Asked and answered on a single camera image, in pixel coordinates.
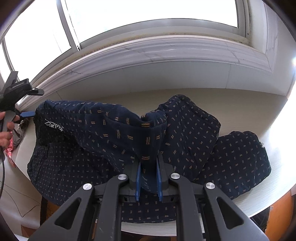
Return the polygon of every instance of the finger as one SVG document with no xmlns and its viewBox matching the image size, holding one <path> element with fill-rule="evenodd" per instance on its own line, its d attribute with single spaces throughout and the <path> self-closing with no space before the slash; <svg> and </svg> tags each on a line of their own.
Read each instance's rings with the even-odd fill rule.
<svg viewBox="0 0 296 241">
<path fill-rule="evenodd" d="M 15 127 L 15 124 L 13 122 L 8 122 L 7 123 L 7 129 L 8 131 L 12 131 Z"/>
<path fill-rule="evenodd" d="M 15 118 L 13 119 L 13 121 L 19 121 L 20 117 L 18 115 L 15 116 Z"/>
<path fill-rule="evenodd" d="M 12 134 L 10 132 L 0 132 L 0 139 L 10 140 L 12 138 Z"/>
<path fill-rule="evenodd" d="M 6 149 L 9 146 L 10 141 L 7 139 L 0 139 L 0 146 Z"/>
<path fill-rule="evenodd" d="M 5 116 L 5 112 L 0 112 L 0 120 L 2 120 Z"/>
</svg>

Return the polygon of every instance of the black cable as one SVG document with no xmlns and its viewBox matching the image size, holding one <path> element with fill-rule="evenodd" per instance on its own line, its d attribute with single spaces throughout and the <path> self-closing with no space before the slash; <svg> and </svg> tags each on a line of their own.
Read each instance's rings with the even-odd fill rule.
<svg viewBox="0 0 296 241">
<path fill-rule="evenodd" d="M 27 196 L 26 194 L 24 194 L 24 193 L 21 193 L 21 192 L 19 192 L 19 191 L 15 190 L 15 189 L 13 189 L 12 187 L 8 186 L 8 185 L 7 185 L 7 184 L 5 184 L 5 183 L 4 183 L 4 185 L 5 185 L 5 186 L 7 186 L 7 187 L 9 187 L 9 188 L 10 188 L 10 189 L 12 189 L 13 191 L 16 191 L 17 193 L 19 193 L 19 194 L 22 194 L 22 195 L 24 195 L 25 197 L 28 197 L 28 198 L 32 199 L 33 201 L 35 201 L 35 202 L 37 202 L 38 204 L 40 204 L 40 205 L 41 205 L 41 203 L 40 203 L 40 202 L 38 202 L 38 201 L 36 201 L 35 199 L 33 199 L 33 198 L 31 198 L 31 197 Z"/>
<path fill-rule="evenodd" d="M 3 188 L 4 188 L 4 179 L 5 179 L 4 160 L 2 160 L 2 166 L 3 166 L 3 170 L 2 170 L 3 175 L 2 175 L 2 183 L 1 183 L 1 188 L 0 188 L 0 199 L 1 199 L 1 196 L 2 196 Z"/>
<path fill-rule="evenodd" d="M 6 191 L 6 190 L 4 190 L 10 197 L 11 197 L 11 199 L 13 200 L 13 202 L 15 203 L 15 201 L 14 201 L 14 199 L 12 198 L 12 196 Z M 38 206 L 41 206 L 40 204 L 38 204 L 38 205 L 35 205 L 34 207 L 32 207 L 29 211 L 27 211 L 24 215 L 22 215 L 21 213 L 20 213 L 20 210 L 19 210 L 19 208 L 18 208 L 18 206 L 17 206 L 17 204 L 15 203 L 15 206 L 17 207 L 17 210 L 18 210 L 18 212 L 19 212 L 19 214 L 20 214 L 20 216 L 23 218 L 26 214 L 28 214 L 29 212 L 31 212 L 35 207 L 38 207 Z"/>
</svg>

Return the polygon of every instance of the white table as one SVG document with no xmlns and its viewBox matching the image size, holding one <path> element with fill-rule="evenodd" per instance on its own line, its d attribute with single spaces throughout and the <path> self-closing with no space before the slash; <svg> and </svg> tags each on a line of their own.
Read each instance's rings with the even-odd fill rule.
<svg viewBox="0 0 296 241">
<path fill-rule="evenodd" d="M 247 216 L 251 217 L 272 205 L 296 184 L 296 90 L 288 101 L 284 96 L 231 89 L 147 91 L 106 97 L 100 101 L 122 104 L 141 115 L 157 108 L 158 104 L 177 93 L 187 95 L 197 106 L 214 115 L 221 123 L 220 136 L 234 130 L 248 130 L 257 134 L 264 143 L 271 174 L 251 191 L 234 199 L 234 203 Z M 34 124 L 30 123 L 22 144 L 12 157 L 25 175 L 35 141 Z M 122 223 L 122 230 L 145 235 L 175 236 L 176 222 Z"/>
</svg>

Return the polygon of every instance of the black clamp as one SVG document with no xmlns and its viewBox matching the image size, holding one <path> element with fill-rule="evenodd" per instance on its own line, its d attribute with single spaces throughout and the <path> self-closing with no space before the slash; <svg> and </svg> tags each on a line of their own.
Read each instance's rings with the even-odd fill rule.
<svg viewBox="0 0 296 241">
<path fill-rule="evenodd" d="M 29 79 L 17 82 L 17 71 L 9 74 L 3 89 L 0 92 L 0 112 L 5 111 L 5 117 L 0 121 L 0 132 L 7 131 L 7 123 L 13 121 L 19 111 L 15 108 L 15 104 L 26 95 L 44 95 L 44 91 L 38 88 L 32 88 Z M 4 160 L 3 150 L 0 150 L 2 160 Z"/>
<path fill-rule="evenodd" d="M 90 241 L 96 219 L 94 241 L 120 240 L 122 203 L 137 201 L 140 170 L 135 158 L 125 173 L 112 177 L 107 183 L 95 187 L 84 184 L 29 241 Z M 206 240 L 268 241 L 256 224 L 217 186 L 191 183 L 175 173 L 170 164 L 164 163 L 161 154 L 157 158 L 157 176 L 162 202 L 176 203 L 178 241 L 203 240 L 200 215 Z"/>
</svg>

